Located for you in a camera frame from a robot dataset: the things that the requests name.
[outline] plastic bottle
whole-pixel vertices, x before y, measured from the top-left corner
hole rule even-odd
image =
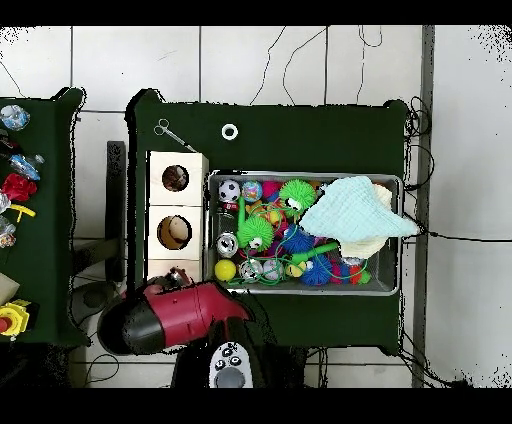
[[[44,158],[41,155],[23,156],[23,155],[12,155],[9,158],[11,167],[20,175],[23,175],[29,180],[39,181],[39,170],[41,165],[44,163]]]
[[[30,121],[28,112],[18,105],[4,106],[0,110],[0,118],[4,125],[13,131],[19,131],[25,128],[28,121]]]

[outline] yellow ball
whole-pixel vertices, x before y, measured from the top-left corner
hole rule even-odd
[[[229,281],[236,274],[236,265],[229,259],[221,259],[215,264],[215,276],[219,281]]]

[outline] soccer ball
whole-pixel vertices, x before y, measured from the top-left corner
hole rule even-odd
[[[240,186],[236,181],[224,180],[219,186],[219,200],[226,203],[235,203],[240,197]]]

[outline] white ring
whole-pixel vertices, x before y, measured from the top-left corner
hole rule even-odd
[[[227,135],[226,130],[233,130],[233,134]],[[235,127],[233,124],[226,124],[222,127],[222,137],[224,137],[226,140],[233,140],[238,135],[238,128]]]

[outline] circular hole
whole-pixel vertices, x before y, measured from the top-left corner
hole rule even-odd
[[[188,185],[188,172],[180,165],[165,168],[162,174],[162,184],[169,191],[182,191]]]
[[[160,244],[166,249],[180,250],[192,238],[192,227],[182,216],[168,216],[158,224],[157,237]]]

